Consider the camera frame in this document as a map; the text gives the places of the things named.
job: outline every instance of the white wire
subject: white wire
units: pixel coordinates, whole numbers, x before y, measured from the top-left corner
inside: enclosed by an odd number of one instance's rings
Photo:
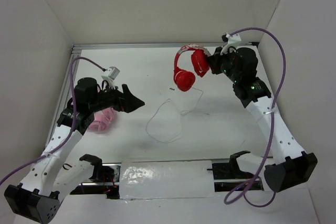
[[[165,105],[166,103],[169,103],[169,102],[172,103],[172,104],[175,106],[176,110],[179,112],[179,114],[180,114],[181,116],[186,116],[186,115],[188,115],[190,112],[194,111],[194,110],[196,109],[196,107],[198,106],[198,103],[200,102],[200,100],[201,100],[202,95],[203,95],[204,92],[203,92],[202,90],[200,90],[200,89],[197,89],[197,88],[192,88],[192,89],[194,89],[194,90],[198,90],[198,91],[201,92],[201,95],[199,96],[199,98],[198,98],[198,100],[197,100],[197,103],[196,103],[195,107],[194,107],[193,109],[191,109],[191,110],[182,110],[182,111],[179,111],[178,108],[177,108],[177,106],[176,106],[176,104],[175,104],[170,98],[167,99],[167,100],[165,100],[165,101],[158,107],[158,109],[156,110],[156,112],[154,113],[154,115],[148,120],[148,122],[147,122],[147,124],[146,124],[146,128],[145,128],[145,130],[146,130],[146,133],[147,133],[148,136],[150,136],[151,138],[153,138],[154,140],[156,140],[157,142],[162,143],[162,144],[170,144],[170,143],[173,143],[173,142],[175,142],[176,140],[179,140],[179,139],[181,138],[181,136],[180,136],[180,137],[178,137],[178,136],[181,134],[181,132],[182,132],[182,128],[181,128],[181,130],[180,130],[176,135],[174,135],[174,136],[173,136],[172,138],[170,138],[168,141],[160,141],[160,140],[158,140],[156,137],[152,136],[152,135],[148,132],[148,125],[149,125],[149,123],[153,120],[153,118],[158,114],[160,108],[161,108],[163,105]]]

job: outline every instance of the white table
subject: white table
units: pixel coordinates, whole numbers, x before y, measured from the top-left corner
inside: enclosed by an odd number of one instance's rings
[[[263,64],[259,59],[258,76],[269,86]],[[210,52],[215,47],[208,47]],[[163,144],[149,137],[145,131],[148,120],[158,107],[171,99],[180,111],[195,107],[200,92],[181,92],[173,82],[173,61],[179,47],[110,48],[82,50],[87,57],[103,67],[116,66],[120,74],[116,85],[128,84],[131,92],[146,105],[133,113],[118,113],[111,130],[103,134],[86,132],[71,152],[68,162],[75,162],[83,154],[97,155],[104,163],[125,161],[173,161],[229,158],[230,154],[249,150],[262,155],[266,141],[253,117],[236,98],[232,82],[223,74],[196,78],[195,88],[204,94],[197,108],[181,117],[174,105],[162,106],[149,124],[150,134],[166,141],[182,129],[182,138]],[[192,70],[191,52],[180,57],[179,66]],[[102,80],[101,70],[80,61],[76,81],[83,77]]]

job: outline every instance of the white connector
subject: white connector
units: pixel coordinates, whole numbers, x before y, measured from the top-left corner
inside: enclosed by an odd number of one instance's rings
[[[221,55],[226,54],[229,47],[237,47],[242,42],[242,39],[240,38],[239,34],[235,34],[235,35],[226,34],[226,38],[228,38],[228,42],[222,48],[221,53],[220,53]]]
[[[103,80],[107,81],[110,85],[110,87],[114,87],[113,81],[116,79],[118,74],[120,73],[120,70],[116,67],[109,67],[103,74],[102,78]]]

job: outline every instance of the pink object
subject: pink object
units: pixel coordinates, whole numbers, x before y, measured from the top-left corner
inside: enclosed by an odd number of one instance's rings
[[[90,124],[91,131],[105,131],[115,118],[115,111],[112,108],[104,109],[95,113],[94,121]]]

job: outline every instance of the white wall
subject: white wall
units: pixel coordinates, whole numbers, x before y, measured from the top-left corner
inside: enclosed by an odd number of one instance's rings
[[[294,136],[319,161],[308,185],[321,224],[336,220],[335,14],[336,0],[281,0],[268,26],[287,54],[281,111]],[[275,89],[282,71],[279,49],[265,35],[259,50]]]
[[[44,0],[0,0],[0,177],[40,154],[72,41]],[[0,188],[0,222],[14,214]]]
[[[230,29],[266,28],[279,0],[46,1],[75,44],[103,44],[221,41]]]

